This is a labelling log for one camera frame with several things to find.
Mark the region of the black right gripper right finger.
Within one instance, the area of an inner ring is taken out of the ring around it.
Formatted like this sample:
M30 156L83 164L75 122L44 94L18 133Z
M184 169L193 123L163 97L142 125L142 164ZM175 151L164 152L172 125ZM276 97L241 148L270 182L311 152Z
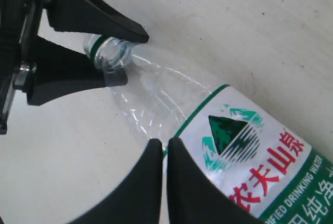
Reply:
M168 147L168 213L170 223L262 223L210 182L177 137Z

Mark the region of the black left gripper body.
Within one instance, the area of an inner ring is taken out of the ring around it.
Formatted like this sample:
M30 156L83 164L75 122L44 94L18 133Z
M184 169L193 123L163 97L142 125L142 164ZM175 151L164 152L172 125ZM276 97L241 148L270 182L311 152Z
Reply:
M7 121L16 90L23 90L29 105L41 106L66 95L60 82L47 81L36 90L35 79L44 75L54 60L41 64L25 60L28 54L41 58L46 51L55 54L65 48L38 36L43 7L50 0L1 0L1 134L7 133Z

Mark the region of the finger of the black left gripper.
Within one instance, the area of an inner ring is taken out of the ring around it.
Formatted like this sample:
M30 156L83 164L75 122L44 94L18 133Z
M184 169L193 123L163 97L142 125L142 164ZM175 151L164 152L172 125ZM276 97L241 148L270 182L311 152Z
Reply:
M149 40L141 24L103 0L51 0L46 9L49 25L58 32L99 34L137 43Z
M31 55L35 63L26 83L30 106L41 106L66 95L107 87L104 73L80 52L38 36Z

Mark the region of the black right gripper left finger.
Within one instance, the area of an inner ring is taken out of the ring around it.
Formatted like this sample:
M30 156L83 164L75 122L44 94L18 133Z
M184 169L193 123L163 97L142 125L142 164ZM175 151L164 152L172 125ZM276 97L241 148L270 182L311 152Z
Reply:
M151 139L123 181L71 223L159 223L161 195L162 143Z

